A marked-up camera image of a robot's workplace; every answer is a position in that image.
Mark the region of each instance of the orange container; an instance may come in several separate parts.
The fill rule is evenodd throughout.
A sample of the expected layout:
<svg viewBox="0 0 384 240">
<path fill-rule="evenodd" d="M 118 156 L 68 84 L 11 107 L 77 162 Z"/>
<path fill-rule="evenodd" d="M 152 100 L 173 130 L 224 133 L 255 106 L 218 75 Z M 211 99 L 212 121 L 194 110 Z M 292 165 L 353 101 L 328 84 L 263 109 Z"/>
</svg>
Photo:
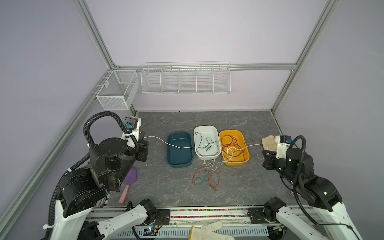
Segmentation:
<svg viewBox="0 0 384 240">
<path fill-rule="evenodd" d="M 221 143 L 224 163 L 228 166 L 242 165 L 249 160 L 248 148 L 246 146 L 244 136 L 240 131 L 237 130 L 224 130 L 219 134 Z"/>
</svg>

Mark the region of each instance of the white glove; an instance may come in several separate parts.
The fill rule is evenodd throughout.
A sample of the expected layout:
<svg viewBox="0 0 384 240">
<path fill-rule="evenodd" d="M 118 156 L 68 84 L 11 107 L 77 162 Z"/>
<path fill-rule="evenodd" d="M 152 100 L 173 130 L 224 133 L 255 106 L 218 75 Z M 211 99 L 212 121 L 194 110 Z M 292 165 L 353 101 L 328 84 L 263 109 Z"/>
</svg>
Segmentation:
<svg viewBox="0 0 384 240">
<path fill-rule="evenodd" d="M 201 228 L 192 227 L 188 240 L 235 240 L 232 236 L 213 232 L 222 227 L 223 223 L 220 221 L 204 225 Z"/>
<path fill-rule="evenodd" d="M 277 143 L 275 142 L 274 136 L 269 135 L 268 137 L 263 138 L 262 143 L 263 143 L 263 148 L 265 150 L 275 151 L 275 152 L 277 151 Z"/>
</svg>

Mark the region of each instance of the blue plastic tray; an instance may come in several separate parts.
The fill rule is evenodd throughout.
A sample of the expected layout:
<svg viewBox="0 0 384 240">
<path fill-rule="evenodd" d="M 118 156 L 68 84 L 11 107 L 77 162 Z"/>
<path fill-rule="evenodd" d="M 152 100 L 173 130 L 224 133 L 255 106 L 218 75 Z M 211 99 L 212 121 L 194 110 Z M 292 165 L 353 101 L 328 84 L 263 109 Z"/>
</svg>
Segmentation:
<svg viewBox="0 0 384 240">
<path fill-rule="evenodd" d="M 191 135 L 187 132 L 172 133 L 168 136 L 168 143 L 178 147 L 192 147 Z M 167 146 L 167 162 L 171 167 L 188 167 L 192 164 L 192 148 Z"/>
</svg>

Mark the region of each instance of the pink spatula handle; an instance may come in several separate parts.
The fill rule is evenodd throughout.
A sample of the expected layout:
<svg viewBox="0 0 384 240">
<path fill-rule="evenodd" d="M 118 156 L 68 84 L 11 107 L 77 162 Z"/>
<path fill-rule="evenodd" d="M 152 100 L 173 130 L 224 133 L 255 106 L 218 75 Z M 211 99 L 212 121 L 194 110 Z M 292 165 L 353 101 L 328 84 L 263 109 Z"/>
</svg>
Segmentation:
<svg viewBox="0 0 384 240">
<path fill-rule="evenodd" d="M 127 197 L 128 188 L 129 188 L 129 185 L 126 185 L 125 188 L 124 188 L 124 191 L 121 194 L 121 197 L 120 197 L 120 200 L 119 200 L 119 204 L 123 204 L 124 203 L 125 198 Z"/>
</svg>

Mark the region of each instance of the dark green string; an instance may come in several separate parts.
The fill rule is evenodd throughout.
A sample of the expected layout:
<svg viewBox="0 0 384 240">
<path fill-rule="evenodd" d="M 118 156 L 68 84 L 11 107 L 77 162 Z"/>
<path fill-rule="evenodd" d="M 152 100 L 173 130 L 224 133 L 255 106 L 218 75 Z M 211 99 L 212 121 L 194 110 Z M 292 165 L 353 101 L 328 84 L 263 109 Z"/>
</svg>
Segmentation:
<svg viewBox="0 0 384 240">
<path fill-rule="evenodd" d="M 208 179 L 211 178 L 211 173 L 212 173 L 212 172 L 210 172 L 210 173 L 208 174 Z M 207 176 L 207 170 L 204 169 L 204 177 L 203 177 L 203 178 L 196 177 L 195 180 L 193 181 L 193 184 L 197 185 L 197 184 L 200 184 L 200 183 L 202 183 L 202 182 L 208 181 L 208 179 L 207 179 L 206 176 Z"/>
<path fill-rule="evenodd" d="M 200 155 L 200 156 L 202 156 L 200 153 L 199 153 L 199 151 L 198 151 L 198 149 L 199 148 L 201 148 L 201 149 L 205 149 L 205 148 L 207 148 L 205 151 L 207 152 L 207 151 L 209 151 L 210 149 L 211 149 L 211 147 L 212 147 L 212 144 L 214 144 L 214 143 L 216 143 L 216 146 L 217 146 L 217 152 L 215 153 L 215 155 L 219 152 L 219 148 L 218 148 L 218 144 L 217 144 L 217 141 L 212 141 L 212 139 L 210 138 L 210 137 L 207 137 L 207 144 L 205 145 L 205 147 L 200 147 L 201 146 L 201 142 L 203 141 L 203 136 L 200 134 L 200 133 L 198 133 L 199 135 L 200 135 L 200 137 L 201 137 L 201 140 L 200 140 L 200 143 L 199 143 L 199 146 L 196 148 L 196 152 Z"/>
</svg>

